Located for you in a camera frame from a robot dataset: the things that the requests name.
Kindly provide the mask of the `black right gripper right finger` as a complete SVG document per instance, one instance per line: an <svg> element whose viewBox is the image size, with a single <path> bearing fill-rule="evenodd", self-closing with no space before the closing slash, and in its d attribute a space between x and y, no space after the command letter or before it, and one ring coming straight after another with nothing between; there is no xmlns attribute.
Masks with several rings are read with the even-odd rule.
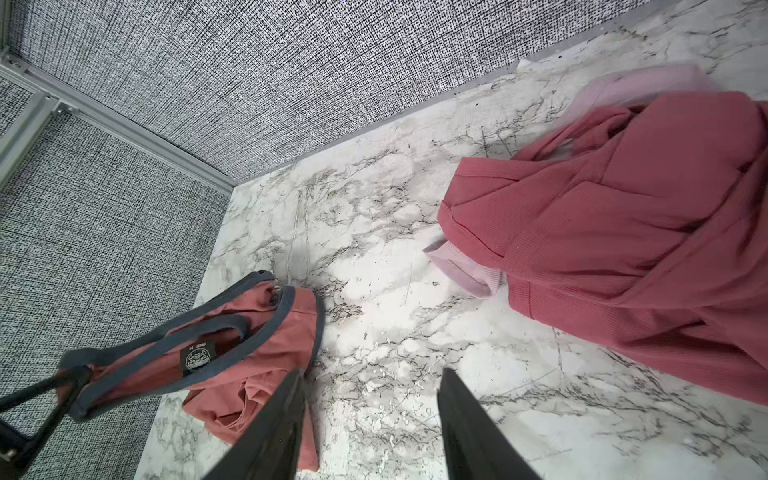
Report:
<svg viewBox="0 0 768 480"><path fill-rule="evenodd" d="M540 480L455 370L443 370L437 403L450 480Z"/></svg>

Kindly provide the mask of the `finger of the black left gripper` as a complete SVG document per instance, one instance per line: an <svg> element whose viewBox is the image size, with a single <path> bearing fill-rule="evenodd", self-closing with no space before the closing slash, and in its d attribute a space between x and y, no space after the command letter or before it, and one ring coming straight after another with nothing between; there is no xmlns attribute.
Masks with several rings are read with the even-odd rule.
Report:
<svg viewBox="0 0 768 480"><path fill-rule="evenodd" d="M88 367L55 375L1 398L1 473L26 474L91 377Z"/></svg>

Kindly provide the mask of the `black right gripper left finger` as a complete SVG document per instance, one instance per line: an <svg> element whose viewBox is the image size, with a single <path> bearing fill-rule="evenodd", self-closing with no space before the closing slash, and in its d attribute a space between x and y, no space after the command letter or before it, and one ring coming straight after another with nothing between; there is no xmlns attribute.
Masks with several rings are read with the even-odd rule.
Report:
<svg viewBox="0 0 768 480"><path fill-rule="evenodd" d="M305 401L301 373L287 374L242 437L205 479L293 479L301 449Z"/></svg>

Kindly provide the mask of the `salmon pink printed t-shirt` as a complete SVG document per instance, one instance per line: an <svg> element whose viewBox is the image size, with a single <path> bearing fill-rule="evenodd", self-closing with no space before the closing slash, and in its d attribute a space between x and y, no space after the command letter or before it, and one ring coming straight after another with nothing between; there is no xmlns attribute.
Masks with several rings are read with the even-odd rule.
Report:
<svg viewBox="0 0 768 480"><path fill-rule="evenodd" d="M183 411L235 444L284 378L312 366L324 326L315 291L252 272L138 338L65 352L59 371L91 372L69 415L87 421L143 397L185 391Z"/></svg>

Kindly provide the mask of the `dark pink ribbed cloth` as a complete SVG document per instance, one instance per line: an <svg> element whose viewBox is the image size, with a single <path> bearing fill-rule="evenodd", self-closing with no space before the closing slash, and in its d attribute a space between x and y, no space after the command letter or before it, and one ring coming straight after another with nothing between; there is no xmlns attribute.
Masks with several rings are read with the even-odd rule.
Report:
<svg viewBox="0 0 768 480"><path fill-rule="evenodd" d="M767 105L601 107L508 160L463 159L447 240L511 308L688 382L767 400Z"/></svg>

